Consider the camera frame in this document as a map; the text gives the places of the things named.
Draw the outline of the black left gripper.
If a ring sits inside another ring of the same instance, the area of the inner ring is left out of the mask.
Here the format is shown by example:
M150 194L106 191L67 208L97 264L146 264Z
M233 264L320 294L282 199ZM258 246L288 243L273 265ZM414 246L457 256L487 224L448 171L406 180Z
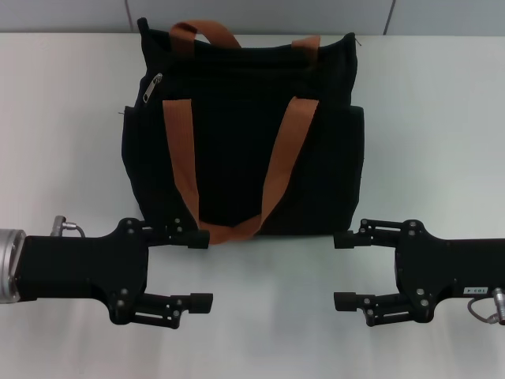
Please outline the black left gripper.
M102 237L25 238L15 273L22 302L39 298L89 298L100 301L111 322L179 328L181 316L208 314L213 294L143 294L148 246L207 249L210 234L175 217L162 223L123 219Z

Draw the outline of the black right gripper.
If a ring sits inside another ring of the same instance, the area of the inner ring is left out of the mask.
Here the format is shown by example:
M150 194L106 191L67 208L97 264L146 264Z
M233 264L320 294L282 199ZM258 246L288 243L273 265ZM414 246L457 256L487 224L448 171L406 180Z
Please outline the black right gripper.
M442 239L431 235L419 220L362 219L356 233L336 232L333 239L336 249L396 247L396 281L403 295L334 293L337 311L362 310L369 327L413 319L428 323L436 306L449 298L492 298L493 320L504 324L502 238Z

